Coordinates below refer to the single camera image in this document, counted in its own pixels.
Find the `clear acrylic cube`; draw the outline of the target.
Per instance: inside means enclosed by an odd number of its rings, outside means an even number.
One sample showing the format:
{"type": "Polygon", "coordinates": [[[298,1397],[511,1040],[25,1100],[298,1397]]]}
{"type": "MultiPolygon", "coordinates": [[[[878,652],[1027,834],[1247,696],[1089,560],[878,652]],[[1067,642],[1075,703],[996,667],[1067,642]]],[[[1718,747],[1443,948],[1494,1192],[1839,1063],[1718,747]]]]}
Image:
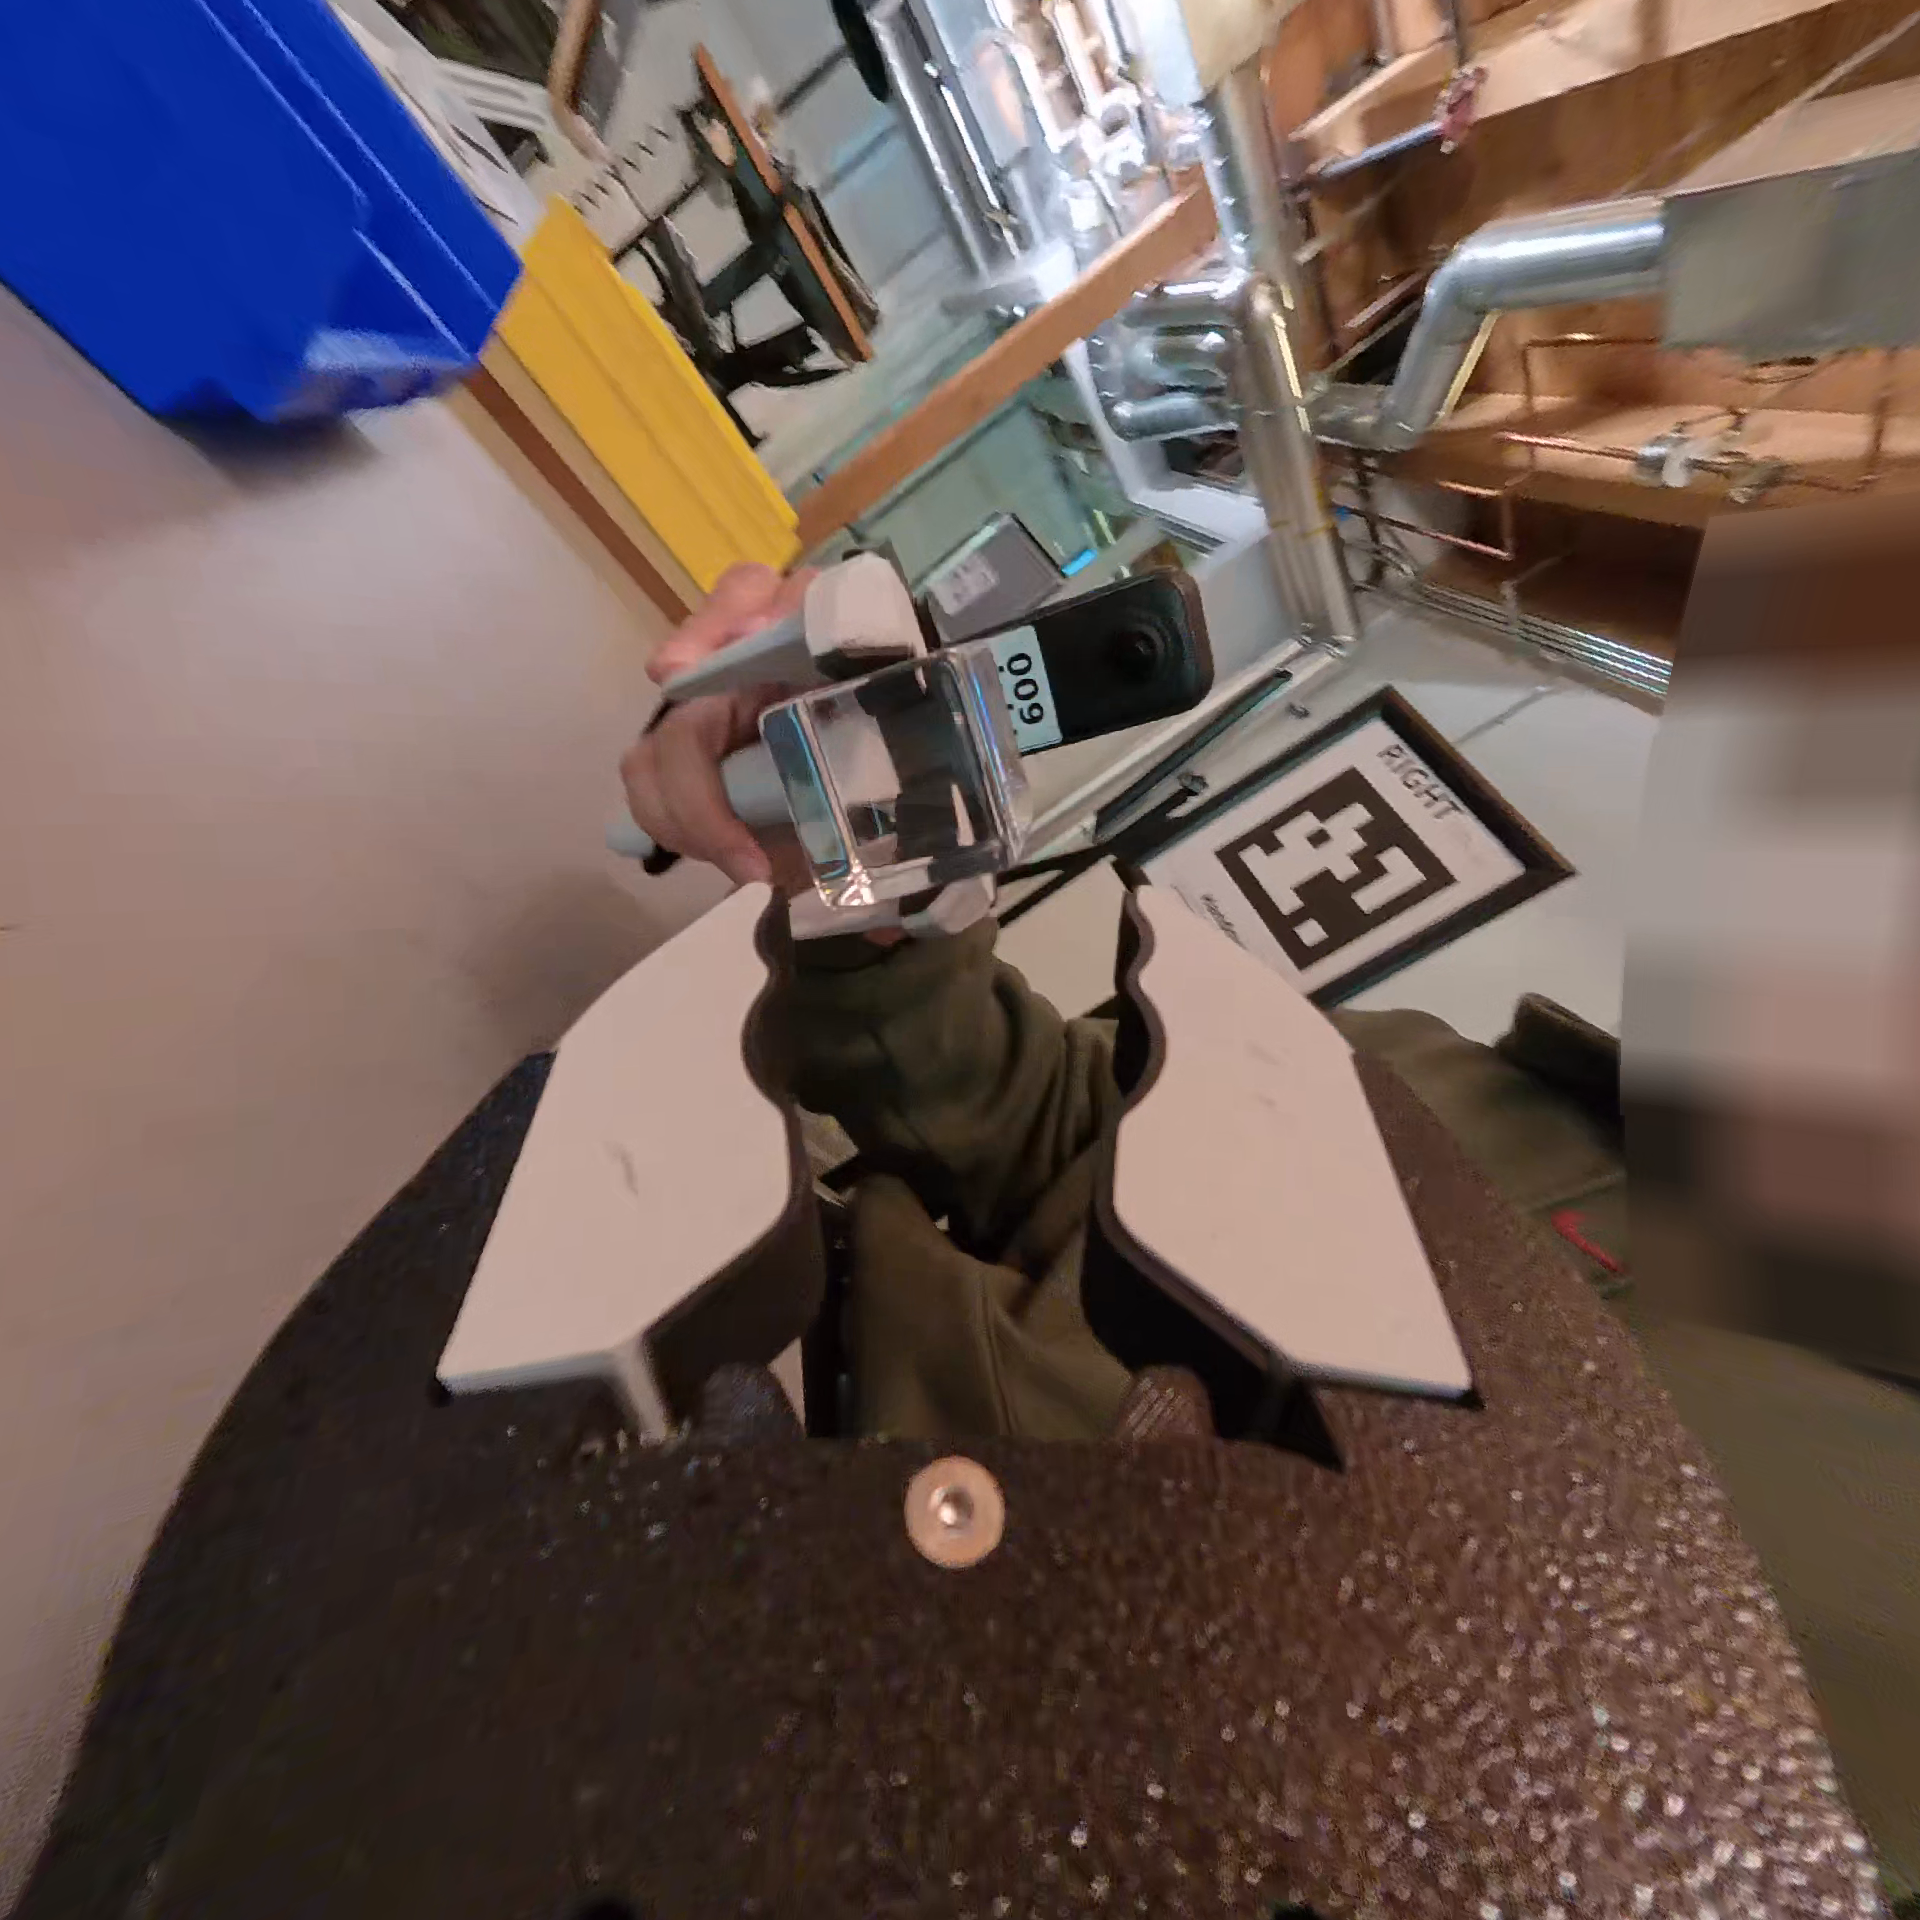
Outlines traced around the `clear acrylic cube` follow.
{"type": "Polygon", "coordinates": [[[812,888],[839,917],[996,879],[1035,808],[992,642],[959,642],[758,720],[812,888]]]}

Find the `person's right hand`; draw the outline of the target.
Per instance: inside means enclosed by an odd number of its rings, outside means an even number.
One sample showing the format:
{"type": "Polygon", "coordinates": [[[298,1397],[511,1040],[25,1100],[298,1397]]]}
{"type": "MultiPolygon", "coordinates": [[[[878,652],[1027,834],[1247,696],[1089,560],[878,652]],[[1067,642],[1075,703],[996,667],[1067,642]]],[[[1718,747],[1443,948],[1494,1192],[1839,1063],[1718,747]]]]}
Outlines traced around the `person's right hand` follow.
{"type": "MultiPolygon", "coordinates": [[[[656,688],[704,658],[745,642],[807,608],[817,568],[776,571],[734,563],[714,595],[653,658],[656,688]]],[[[734,886],[773,886],[780,897],[812,896],[791,829],[748,829],[724,785],[730,752],[758,744],[758,712],[783,700],[780,688],[739,688],[704,700],[661,703],[623,752],[623,789],[634,829],[670,853],[717,867],[734,886]]]]}

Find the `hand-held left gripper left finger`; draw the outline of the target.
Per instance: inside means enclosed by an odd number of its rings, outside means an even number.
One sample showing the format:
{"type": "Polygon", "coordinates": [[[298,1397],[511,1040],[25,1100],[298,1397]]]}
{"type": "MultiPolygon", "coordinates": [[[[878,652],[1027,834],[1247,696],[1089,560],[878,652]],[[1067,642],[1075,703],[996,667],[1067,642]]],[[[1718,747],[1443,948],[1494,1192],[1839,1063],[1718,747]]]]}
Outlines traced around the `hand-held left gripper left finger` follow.
{"type": "Polygon", "coordinates": [[[717,1368],[796,1357],[829,1256],[758,1030],[783,954],[783,904],[745,886],[572,1021],[436,1361],[448,1397],[600,1385],[665,1442],[717,1368]]]}

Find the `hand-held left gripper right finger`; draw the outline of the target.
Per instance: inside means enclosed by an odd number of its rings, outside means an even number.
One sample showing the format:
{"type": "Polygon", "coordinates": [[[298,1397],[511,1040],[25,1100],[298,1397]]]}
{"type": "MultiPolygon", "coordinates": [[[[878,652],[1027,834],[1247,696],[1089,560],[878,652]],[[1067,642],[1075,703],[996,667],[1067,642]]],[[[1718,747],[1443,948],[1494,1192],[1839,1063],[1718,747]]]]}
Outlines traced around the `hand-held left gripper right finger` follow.
{"type": "Polygon", "coordinates": [[[1351,1043],[1162,886],[1124,904],[1115,992],[1079,1274],[1096,1343],[1187,1368],[1215,1421],[1320,1421],[1319,1388],[1471,1409],[1351,1043]]]}

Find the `person's right forearm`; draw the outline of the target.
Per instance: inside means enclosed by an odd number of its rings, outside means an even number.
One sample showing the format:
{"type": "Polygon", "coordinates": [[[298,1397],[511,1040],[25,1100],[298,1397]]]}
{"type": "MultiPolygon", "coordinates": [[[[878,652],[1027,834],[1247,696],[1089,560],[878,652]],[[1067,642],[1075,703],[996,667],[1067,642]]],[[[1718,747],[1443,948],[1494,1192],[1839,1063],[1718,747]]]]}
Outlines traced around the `person's right forearm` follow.
{"type": "Polygon", "coordinates": [[[796,941],[763,1013],[800,1116],[860,1160],[843,1354],[868,1442],[1101,1442],[1132,1374],[1079,1304],[1115,1030],[1063,1017],[996,923],[796,941]]]}

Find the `blue divided plastic bin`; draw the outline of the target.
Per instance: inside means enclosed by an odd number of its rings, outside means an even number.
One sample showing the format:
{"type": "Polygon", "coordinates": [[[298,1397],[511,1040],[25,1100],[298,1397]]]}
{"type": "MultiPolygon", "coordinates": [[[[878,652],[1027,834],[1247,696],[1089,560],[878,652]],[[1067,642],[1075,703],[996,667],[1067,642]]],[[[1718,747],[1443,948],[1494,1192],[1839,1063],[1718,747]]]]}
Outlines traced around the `blue divided plastic bin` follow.
{"type": "Polygon", "coordinates": [[[462,385],[536,221],[436,60],[339,4],[0,9],[0,279],[154,418],[462,385]]]}

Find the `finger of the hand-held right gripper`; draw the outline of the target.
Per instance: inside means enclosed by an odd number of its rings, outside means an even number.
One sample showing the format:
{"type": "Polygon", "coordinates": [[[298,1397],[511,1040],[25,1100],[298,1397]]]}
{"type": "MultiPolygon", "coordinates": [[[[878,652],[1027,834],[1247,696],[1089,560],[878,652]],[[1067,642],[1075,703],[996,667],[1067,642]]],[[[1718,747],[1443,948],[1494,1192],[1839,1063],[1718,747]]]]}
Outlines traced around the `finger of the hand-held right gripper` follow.
{"type": "Polygon", "coordinates": [[[996,914],[996,878],[928,886],[927,867],[852,867],[839,879],[790,886],[790,933],[796,941],[872,938],[928,941],[954,938],[996,914]]]}
{"type": "Polygon", "coordinates": [[[848,556],[807,587],[807,658],[820,677],[860,677],[921,658],[921,613],[892,556],[848,556]]]}

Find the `yellow plastic bin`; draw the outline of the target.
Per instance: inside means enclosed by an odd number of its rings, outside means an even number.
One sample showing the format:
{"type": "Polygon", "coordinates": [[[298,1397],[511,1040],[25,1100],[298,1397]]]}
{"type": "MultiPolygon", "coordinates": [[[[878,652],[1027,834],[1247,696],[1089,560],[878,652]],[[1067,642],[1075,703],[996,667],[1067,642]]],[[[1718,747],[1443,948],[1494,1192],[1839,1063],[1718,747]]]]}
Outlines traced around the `yellow plastic bin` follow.
{"type": "Polygon", "coordinates": [[[734,563],[796,563],[791,501],[572,205],[525,241],[485,365],[541,398],[536,423],[565,426],[661,583],[704,595],[734,563]]]}

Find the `silver ventilation duct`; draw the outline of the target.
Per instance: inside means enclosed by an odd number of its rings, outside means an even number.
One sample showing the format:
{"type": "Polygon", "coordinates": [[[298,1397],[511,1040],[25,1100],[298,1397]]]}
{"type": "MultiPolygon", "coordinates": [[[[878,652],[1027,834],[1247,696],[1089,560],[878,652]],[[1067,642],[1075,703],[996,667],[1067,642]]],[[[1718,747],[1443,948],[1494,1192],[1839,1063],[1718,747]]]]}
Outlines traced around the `silver ventilation duct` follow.
{"type": "Polygon", "coordinates": [[[1433,271],[1394,385],[1310,388],[1292,333],[1301,223],[1281,205],[1260,60],[1220,75],[1195,104],[1195,131],[1233,273],[1128,300],[1089,333],[1092,394],[1128,446],[1233,426],[1286,613],[1319,642],[1351,642],[1363,625],[1320,453],[1417,446],[1503,314],[1660,296],[1664,205],[1609,199],[1477,228],[1433,271]]]}

